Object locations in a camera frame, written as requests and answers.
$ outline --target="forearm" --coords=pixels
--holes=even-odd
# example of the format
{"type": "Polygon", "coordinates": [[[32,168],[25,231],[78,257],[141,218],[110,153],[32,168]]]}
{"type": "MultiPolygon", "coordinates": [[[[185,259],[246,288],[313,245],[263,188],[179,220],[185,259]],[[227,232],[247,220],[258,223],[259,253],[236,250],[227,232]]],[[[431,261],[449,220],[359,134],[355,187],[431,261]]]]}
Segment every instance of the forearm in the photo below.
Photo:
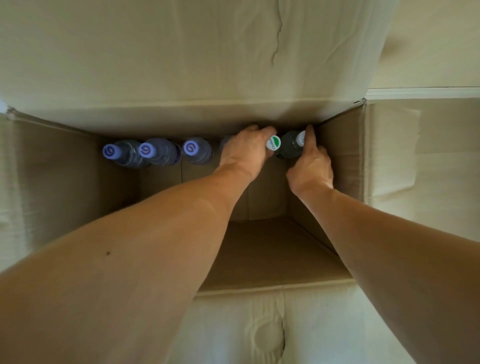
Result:
{"type": "Polygon", "coordinates": [[[59,362],[162,360],[248,183],[241,170],[220,168],[94,221],[4,272],[0,352],[16,363],[59,346],[67,348],[59,362]],[[43,330],[48,335],[35,335],[43,330]]]}
{"type": "Polygon", "coordinates": [[[478,355],[480,244],[383,213],[322,185],[300,199],[419,364],[469,362],[478,355]]]}

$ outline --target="baseboard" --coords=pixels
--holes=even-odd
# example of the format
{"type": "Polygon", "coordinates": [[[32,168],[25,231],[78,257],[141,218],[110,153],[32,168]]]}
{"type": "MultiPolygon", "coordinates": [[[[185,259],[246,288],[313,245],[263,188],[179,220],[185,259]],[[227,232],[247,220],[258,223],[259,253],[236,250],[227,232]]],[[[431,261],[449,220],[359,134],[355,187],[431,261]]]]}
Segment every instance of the baseboard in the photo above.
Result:
{"type": "Polygon", "coordinates": [[[418,87],[418,88],[371,88],[367,100],[409,98],[477,98],[480,87],[418,87]]]}

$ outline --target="person's right arm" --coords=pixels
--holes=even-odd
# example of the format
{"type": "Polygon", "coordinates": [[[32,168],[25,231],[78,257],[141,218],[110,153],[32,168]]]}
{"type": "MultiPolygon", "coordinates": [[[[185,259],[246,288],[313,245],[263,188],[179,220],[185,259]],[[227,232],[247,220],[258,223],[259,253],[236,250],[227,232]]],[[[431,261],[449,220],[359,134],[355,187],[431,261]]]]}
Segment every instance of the person's right arm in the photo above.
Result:
{"type": "Polygon", "coordinates": [[[333,189],[313,128],[288,171],[380,316],[418,364],[480,363],[480,243],[389,215],[333,189]]]}

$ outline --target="person's left arm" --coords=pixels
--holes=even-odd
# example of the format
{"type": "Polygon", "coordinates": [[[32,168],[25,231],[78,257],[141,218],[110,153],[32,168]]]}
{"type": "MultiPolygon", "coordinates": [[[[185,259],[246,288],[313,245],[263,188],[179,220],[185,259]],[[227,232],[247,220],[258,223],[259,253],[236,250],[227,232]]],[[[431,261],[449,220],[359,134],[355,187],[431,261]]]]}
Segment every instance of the person's left arm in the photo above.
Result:
{"type": "Polygon", "coordinates": [[[273,134],[245,129],[211,176],[91,222],[1,273],[2,363],[162,362],[273,134]]]}

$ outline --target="hand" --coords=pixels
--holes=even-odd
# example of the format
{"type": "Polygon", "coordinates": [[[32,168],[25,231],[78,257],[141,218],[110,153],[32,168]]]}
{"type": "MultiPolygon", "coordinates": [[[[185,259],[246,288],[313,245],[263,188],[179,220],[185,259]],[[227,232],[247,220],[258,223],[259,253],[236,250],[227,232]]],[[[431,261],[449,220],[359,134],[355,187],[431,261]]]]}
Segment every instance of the hand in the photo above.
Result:
{"type": "Polygon", "coordinates": [[[330,157],[324,147],[317,148],[317,139],[311,125],[305,132],[303,153],[295,166],[288,170],[287,179],[290,189],[297,197],[318,186],[333,188],[330,157]]]}
{"type": "Polygon", "coordinates": [[[267,158],[273,155],[273,152],[266,148],[266,143],[275,133],[272,126],[259,130],[258,125],[250,125],[225,145],[220,157],[220,167],[240,168],[247,173],[250,181],[253,181],[267,158]]]}

